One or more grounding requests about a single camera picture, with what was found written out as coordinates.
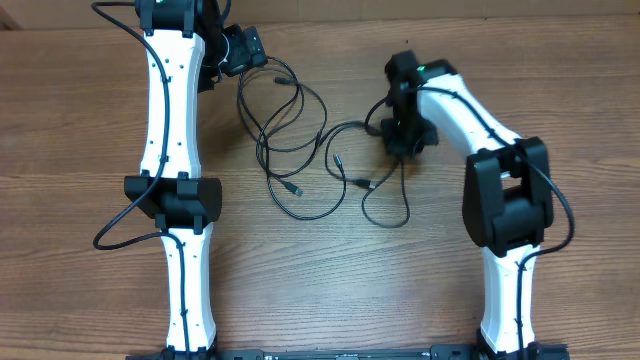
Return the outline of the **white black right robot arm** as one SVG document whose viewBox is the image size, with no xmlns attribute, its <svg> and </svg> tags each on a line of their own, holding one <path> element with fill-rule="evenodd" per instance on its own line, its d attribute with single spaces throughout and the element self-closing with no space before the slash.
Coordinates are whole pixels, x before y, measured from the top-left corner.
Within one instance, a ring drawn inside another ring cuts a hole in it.
<svg viewBox="0 0 640 360">
<path fill-rule="evenodd" d="M 388 153 L 413 158 L 445 135 L 465 159 L 462 217 L 480 247 L 484 314 L 477 359 L 564 359 L 565 346 L 545 346 L 531 324 L 534 255 L 553 223 L 548 153 L 497 121 L 446 60 L 418 62 L 413 51 L 385 66 L 393 110 L 381 123 Z"/>
</svg>

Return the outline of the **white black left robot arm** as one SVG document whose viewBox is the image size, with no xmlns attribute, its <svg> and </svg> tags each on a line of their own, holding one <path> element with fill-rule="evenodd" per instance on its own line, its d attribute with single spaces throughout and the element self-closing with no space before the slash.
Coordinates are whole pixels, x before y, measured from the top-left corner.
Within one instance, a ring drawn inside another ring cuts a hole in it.
<svg viewBox="0 0 640 360">
<path fill-rule="evenodd" d="M 209 289 L 209 250 L 222 205 L 217 178 L 202 174 L 197 101 L 223 77 L 267 59 L 257 30 L 225 23 L 215 1 L 138 1 L 146 43 L 148 126 L 140 171 L 125 194 L 151 218 L 167 261 L 169 328 L 160 359 L 212 359 L 216 324 Z"/>
</svg>

